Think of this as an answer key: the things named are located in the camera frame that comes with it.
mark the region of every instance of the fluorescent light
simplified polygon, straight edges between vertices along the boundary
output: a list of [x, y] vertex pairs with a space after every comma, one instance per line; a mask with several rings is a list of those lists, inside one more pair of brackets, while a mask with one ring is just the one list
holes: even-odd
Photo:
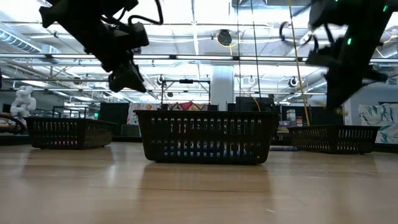
[[371, 62], [374, 62], [374, 63], [398, 63], [398, 59], [374, 58], [374, 59], [371, 59]]
[[0, 58], [46, 58], [44, 54], [0, 54]]
[[304, 95], [325, 95], [326, 93], [304, 93]]
[[85, 97], [85, 96], [74, 96], [74, 98], [81, 100], [81, 101], [95, 101], [89, 97]]
[[134, 59], [170, 59], [169, 55], [135, 55]]
[[122, 94], [120, 93], [112, 93], [112, 96], [116, 97], [119, 100], [124, 100], [124, 96], [122, 96]]
[[76, 58], [76, 59], [95, 59], [94, 55], [83, 55], [83, 54], [53, 54], [53, 58]]
[[105, 90], [105, 89], [84, 89], [82, 91], [109, 91], [109, 90]]
[[177, 56], [177, 59], [184, 59], [184, 60], [232, 60], [232, 56], [189, 56], [189, 55], [182, 55]]
[[318, 85], [314, 86], [313, 88], [319, 88], [319, 87], [324, 86], [326, 84], [327, 84], [327, 82], [323, 82], [321, 84], [318, 84]]
[[39, 87], [46, 87], [48, 86], [46, 83], [44, 82], [38, 82], [38, 81], [22, 81], [23, 83], [26, 84], [30, 84], [30, 85], [34, 85], [34, 86], [39, 86]]
[[54, 37], [54, 35], [34, 35], [30, 36], [29, 38], [31, 39], [44, 39], [44, 38], [51, 38]]
[[281, 62], [295, 62], [296, 58], [293, 57], [240, 57], [241, 60], [258, 60], [258, 61], [281, 61]]
[[278, 92], [278, 91], [261, 91], [261, 94], [279, 94], [279, 95], [288, 95], [291, 94], [289, 92]]
[[298, 97], [298, 96], [300, 96], [300, 94], [296, 94], [296, 95], [290, 96], [290, 97], [288, 97], [288, 98], [282, 100], [282, 102], [288, 101], [288, 100], [290, 100], [290, 99], [292, 99], [292, 98], [295, 98], [295, 97]]
[[56, 94], [60, 95], [60, 96], [69, 97], [68, 94], [64, 94], [64, 93], [59, 92], [59, 91], [54, 91], [54, 92], [55, 92]]
[[80, 91], [77, 89], [49, 89], [50, 91]]

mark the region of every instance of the overhead pipe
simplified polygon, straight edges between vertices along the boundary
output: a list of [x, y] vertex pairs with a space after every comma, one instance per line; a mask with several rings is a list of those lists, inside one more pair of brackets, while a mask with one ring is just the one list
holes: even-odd
[[17, 33], [10, 27], [0, 22], [0, 40], [13, 45], [30, 54], [59, 54], [60, 51], [47, 44], [36, 43], [26, 36]]

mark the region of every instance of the yellow cable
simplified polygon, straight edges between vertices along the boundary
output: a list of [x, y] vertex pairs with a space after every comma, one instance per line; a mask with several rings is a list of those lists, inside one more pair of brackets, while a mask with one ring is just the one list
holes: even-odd
[[300, 83], [301, 96], [302, 96], [303, 102], [304, 102], [305, 119], [307, 119], [307, 125], [309, 126], [310, 125], [310, 119], [308, 117], [307, 102], [305, 101], [303, 83], [301, 82], [300, 67], [299, 67], [299, 57], [297, 56], [296, 36], [295, 36], [294, 26], [293, 26], [292, 0], [289, 0], [289, 11], [290, 11], [290, 19], [292, 20], [293, 44], [294, 44], [294, 54], [295, 54], [295, 57], [296, 57], [298, 82]]
[[[383, 44], [386, 44], [386, 43], [392, 41], [392, 40], [393, 40], [393, 37], [392, 37], [392, 36], [394, 35], [394, 33], [395, 33], [395, 31], [392, 31], [391, 36], [390, 36], [390, 39], [387, 40], [387, 41], [385, 41], [385, 42], [383, 42]], [[380, 55], [382, 58], [387, 58], [386, 56], [384, 56], [383, 54], [381, 54], [381, 52], [380, 52], [379, 49], [377, 49], [377, 48], [376, 48], [376, 52], [379, 53], [379, 55]]]
[[231, 56], [232, 56], [232, 48], [235, 47], [235, 46], [239, 43], [239, 40], [241, 39], [241, 35], [239, 35], [238, 41], [237, 41], [236, 44], [234, 44], [234, 45], [229, 44], [228, 46], [225, 46], [225, 45], [221, 44], [221, 43], [218, 41], [218, 34], [219, 34], [219, 33], [216, 34], [216, 41], [217, 41], [218, 45], [220, 45], [220, 46], [222, 46], [222, 47], [227, 47], [227, 48], [229, 48], [229, 54], [231, 54]]
[[[238, 81], [239, 86], [241, 86], [241, 81], [240, 81], [238, 78], [237, 78], [236, 80]], [[260, 104], [257, 102], [257, 100], [256, 100], [253, 96], [251, 96], [250, 94], [245, 93], [244, 90], [243, 90], [242, 88], [240, 88], [240, 89], [241, 89], [241, 91], [243, 92], [243, 94], [245, 94], [246, 96], [250, 96], [251, 98], [253, 98], [254, 102], [257, 104], [257, 108], [259, 109], [259, 112], [261, 112]]]

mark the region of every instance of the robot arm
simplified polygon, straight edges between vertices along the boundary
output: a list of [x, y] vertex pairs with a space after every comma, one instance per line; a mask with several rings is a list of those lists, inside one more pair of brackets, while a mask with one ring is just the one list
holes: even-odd
[[138, 0], [48, 0], [52, 7], [41, 7], [43, 27], [58, 22], [102, 63], [109, 76], [109, 88], [119, 92], [131, 88], [145, 93], [144, 79], [138, 66], [133, 63], [132, 49], [149, 45], [148, 37], [141, 23], [133, 24], [133, 18], [163, 24], [159, 0], [155, 0], [160, 21], [142, 16], [131, 16], [129, 24], [123, 24], [113, 15], [123, 9], [123, 14], [138, 5]]
[[[398, 10], [397, 0], [312, 0], [309, 6], [311, 30], [325, 26], [330, 41], [330, 46], [322, 49], [318, 48], [315, 35], [304, 43], [315, 41], [305, 63], [328, 68], [327, 109], [334, 110], [367, 85], [363, 84], [364, 79], [372, 83], [387, 81], [388, 76], [374, 70], [369, 62], [375, 48], [382, 45], [380, 38], [392, 13]], [[347, 25], [348, 29], [344, 37], [334, 40], [328, 24]]]

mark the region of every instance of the cable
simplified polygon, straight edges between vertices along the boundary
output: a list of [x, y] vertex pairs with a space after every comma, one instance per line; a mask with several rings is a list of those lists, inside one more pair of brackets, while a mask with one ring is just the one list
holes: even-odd
[[219, 34], [220, 34], [220, 33], [217, 33], [217, 34], [216, 34], [216, 41], [217, 41], [218, 45], [220, 45], [220, 46], [222, 46], [222, 47], [227, 47], [227, 48], [229, 48], [229, 54], [232, 56], [232, 48], [235, 47], [235, 46], [239, 43], [239, 40], [238, 40], [234, 45], [229, 44], [228, 46], [225, 46], [225, 45], [223, 45], [222, 43], [220, 43], [220, 42], [218, 41], [218, 35], [219, 35]]
[[260, 104], [262, 105], [261, 88], [260, 88], [259, 59], [258, 59], [258, 54], [257, 54], [257, 43], [256, 43], [256, 26], [254, 25], [253, 0], [250, 0], [250, 5], [251, 5], [251, 15], [252, 15], [252, 18], [253, 18], [254, 49], [255, 49], [255, 52], [256, 52], [256, 65], [257, 65], [256, 66], [257, 67], [257, 84], [259, 86]]
[[328, 36], [329, 42], [330, 42], [331, 44], [334, 44], [334, 43], [335, 43], [335, 40], [334, 40], [334, 38], [333, 38], [333, 35], [332, 35], [331, 32], [330, 32], [330, 29], [329, 29], [328, 24], [324, 24], [323, 26], [325, 27], [326, 34], [327, 34], [327, 36]]
[[[392, 37], [393, 35], [394, 35], [394, 31], [392, 32], [392, 35], [390, 35], [390, 39], [388, 39], [387, 41], [383, 42], [383, 44], [386, 44], [386, 43], [388, 43], [388, 42], [391, 42], [391, 41], [393, 40], [393, 38], [395, 38], [395, 37]], [[379, 53], [379, 55], [380, 55], [382, 58], [389, 58], [389, 56], [384, 56], [384, 55], [379, 51], [379, 49], [377, 49], [377, 48], [376, 48], [376, 52]]]
[[123, 12], [121, 13], [121, 15], [119, 16], [119, 18], [117, 18], [117, 19], [115, 19], [115, 18], [114, 18], [113, 16], [111, 16], [111, 15], [105, 15], [106, 17], [101, 16], [101, 19], [102, 19], [104, 22], [108, 23], [108, 24], [116, 25], [116, 26], [118, 27], [118, 29], [120, 29], [120, 30], [123, 31], [123, 32], [127, 32], [127, 33], [131, 33], [131, 26], [132, 26], [132, 20], [133, 20], [133, 19], [142, 19], [142, 20], [145, 20], [145, 21], [147, 21], [147, 22], [151, 22], [151, 23], [153, 23], [153, 24], [162, 25], [163, 22], [164, 22], [164, 20], [163, 20], [162, 6], [160, 5], [159, 0], [155, 0], [155, 3], [156, 3], [156, 7], [157, 7], [157, 12], [158, 12], [158, 14], [159, 14], [159, 21], [155, 21], [155, 20], [153, 20], [153, 19], [149, 19], [149, 18], [146, 18], [146, 17], [144, 17], [144, 16], [132, 15], [132, 16], [130, 16], [129, 19], [128, 19], [128, 24], [129, 24], [129, 25], [127, 26], [127, 25], [125, 25], [124, 23], [120, 22], [120, 20], [123, 18], [124, 14], [125, 14], [126, 11], [127, 11], [126, 7], [124, 7]]
[[142, 19], [142, 20], [144, 20], [144, 21], [151, 22], [151, 23], [156, 24], [156, 25], [162, 25], [163, 22], [164, 22], [164, 20], [163, 20], [162, 6], [160, 5], [160, 1], [159, 1], [159, 0], [155, 0], [155, 3], [156, 3], [156, 7], [157, 7], [157, 12], [158, 12], [158, 14], [159, 14], [159, 21], [155, 21], [155, 20], [153, 20], [153, 19], [149, 19], [149, 18], [146, 18], [146, 17], [144, 17], [144, 16], [132, 15], [132, 16], [130, 16], [129, 19], [128, 19], [129, 25], [132, 25], [132, 20], [133, 20], [133, 19]]
[[[285, 43], [285, 44], [288, 44], [288, 45], [290, 45], [290, 46], [294, 46], [294, 45], [296, 44], [296, 41], [295, 41], [295, 40], [293, 40], [292, 42], [288, 41], [288, 40], [286, 39], [285, 35], [283, 34], [283, 29], [284, 29], [284, 27], [286, 26], [286, 24], [288, 24], [288, 23], [289, 23], [289, 22], [284, 21], [284, 22], [282, 22], [282, 23], [280, 24], [280, 27], [279, 27], [279, 39], [280, 39], [283, 43]], [[299, 47], [303, 47], [304, 45], [307, 45], [313, 38], [314, 38], [314, 39], [316, 38], [315, 34], [310, 34], [310, 35], [308, 36], [308, 40], [306, 40], [304, 43], [300, 44]]]
[[259, 112], [261, 112], [261, 108], [260, 108], [260, 105], [259, 105], [259, 103], [257, 102], [257, 100], [256, 100], [252, 95], [247, 94], [247, 93], [244, 92], [244, 90], [241, 88], [241, 82], [239, 81], [239, 79], [238, 79], [237, 77], [236, 77], [236, 81], [238, 81], [238, 83], [239, 83], [240, 91], [242, 91], [243, 94], [245, 94], [246, 96], [251, 97], [251, 98], [254, 100], [254, 102], [256, 103], [257, 108], [259, 109]]
[[294, 41], [293, 41], [293, 43], [294, 43], [294, 54], [295, 54], [295, 57], [296, 57], [298, 82], [300, 83], [301, 96], [302, 96], [303, 102], [304, 102], [305, 119], [307, 120], [307, 125], [310, 126], [310, 119], [308, 117], [307, 102], [305, 101], [303, 83], [301, 82], [300, 67], [299, 67], [299, 57], [297, 55], [297, 46], [296, 46], [296, 41], [295, 41], [296, 37], [295, 37], [294, 25], [293, 25], [292, 0], [289, 0], [289, 11], [290, 11], [290, 19], [292, 20], [292, 32], [293, 32], [293, 39], [294, 39]]
[[[239, 32], [239, 5], [241, 4], [241, 2], [242, 2], [242, 0], [239, 2], [239, 4], [236, 6], [236, 20], [237, 20], [237, 22], [236, 22], [236, 26], [237, 26], [237, 29], [238, 29], [238, 32]], [[238, 60], [238, 63], [239, 63], [239, 80], [241, 79], [241, 77], [242, 77], [242, 72], [241, 72], [241, 45], [240, 45], [240, 39], [238, 38], [238, 57], [239, 57], [239, 60]], [[241, 82], [238, 82], [239, 83], [239, 111], [241, 111], [241, 97], [242, 97], [242, 94], [241, 94], [241, 92], [242, 92], [242, 85], [241, 85]]]

